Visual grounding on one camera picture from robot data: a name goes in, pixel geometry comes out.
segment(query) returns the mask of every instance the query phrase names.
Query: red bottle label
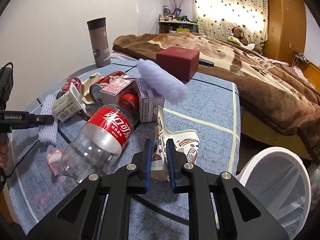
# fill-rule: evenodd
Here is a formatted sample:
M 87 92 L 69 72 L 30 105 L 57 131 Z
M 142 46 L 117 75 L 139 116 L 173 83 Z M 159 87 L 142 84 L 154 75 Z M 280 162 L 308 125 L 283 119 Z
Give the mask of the red bottle label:
M 132 133 L 128 120 L 117 110 L 109 107 L 99 108 L 87 123 L 93 123 L 111 133 L 122 148 Z

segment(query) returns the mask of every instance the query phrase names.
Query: carton box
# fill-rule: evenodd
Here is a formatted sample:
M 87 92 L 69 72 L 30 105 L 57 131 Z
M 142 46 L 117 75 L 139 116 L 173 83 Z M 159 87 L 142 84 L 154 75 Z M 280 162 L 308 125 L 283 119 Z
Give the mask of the carton box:
M 190 81 L 198 71 L 199 55 L 197 50 L 169 47 L 157 53 L 156 63 L 177 79 Z
M 133 90 L 133 79 L 122 79 L 119 77 L 100 90 L 103 104 L 117 104 L 121 97 L 123 97 L 125 94 L 133 93 Z
M 139 100 L 139 117 L 141 122 L 156 122 L 156 108 L 164 107 L 164 98 L 143 78 L 135 79 L 135 92 Z

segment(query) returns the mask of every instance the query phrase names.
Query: red can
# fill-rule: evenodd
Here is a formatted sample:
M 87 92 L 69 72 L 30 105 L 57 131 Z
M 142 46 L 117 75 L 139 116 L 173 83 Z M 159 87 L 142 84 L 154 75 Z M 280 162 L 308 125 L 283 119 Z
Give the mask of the red can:
M 76 89 L 80 90 L 81 81 L 77 77 L 70 77 L 67 79 L 67 82 L 64 84 L 64 86 L 60 89 L 57 99 L 62 97 L 65 93 L 67 93 L 70 90 L 70 85 L 73 83 L 76 87 Z
M 114 80 L 116 80 L 118 77 L 125 75 L 124 72 L 122 71 L 114 71 L 113 73 L 103 77 L 102 79 L 100 79 L 98 82 L 94 83 L 91 85 L 90 89 L 89 89 L 89 93 L 90 96 L 92 98 L 92 100 L 98 104 L 98 105 L 103 105 L 102 102 L 102 96 L 101 96 L 101 92 L 100 90 L 105 87 L 106 85 L 108 85 L 109 83 L 113 82 Z

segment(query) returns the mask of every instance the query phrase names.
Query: white wall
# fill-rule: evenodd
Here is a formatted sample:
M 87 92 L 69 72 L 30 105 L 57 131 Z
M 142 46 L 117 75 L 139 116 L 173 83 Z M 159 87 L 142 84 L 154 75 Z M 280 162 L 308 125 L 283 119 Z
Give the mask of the white wall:
M 158 16 L 163 15 L 163 6 L 168 5 L 171 12 L 174 8 L 168 0 L 138 0 L 139 20 L 138 34 L 159 33 Z M 186 2 L 181 7 L 180 15 L 187 15 L 190 21 L 195 18 L 194 0 Z
M 307 37 L 304 55 L 308 60 L 313 62 L 313 64 L 320 67 L 320 28 L 307 6 L 306 17 Z
M 23 110 L 51 85 L 94 63 L 87 21 L 107 18 L 109 47 L 137 34 L 138 0 L 11 0 L 0 17 L 0 66 L 14 64 L 7 109 Z
M 158 17 L 163 14 L 166 0 L 138 0 L 138 35 L 159 33 Z

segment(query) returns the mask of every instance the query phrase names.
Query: bed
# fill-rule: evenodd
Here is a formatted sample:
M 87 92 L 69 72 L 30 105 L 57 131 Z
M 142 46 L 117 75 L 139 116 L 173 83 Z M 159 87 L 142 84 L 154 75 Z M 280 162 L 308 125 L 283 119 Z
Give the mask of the bed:
M 237 85 L 242 133 L 320 163 L 320 93 L 293 68 L 198 33 L 120 36 L 113 50 L 116 57 L 156 61 L 157 52 L 171 46 L 199 50 L 214 67 L 199 65 L 198 72 Z

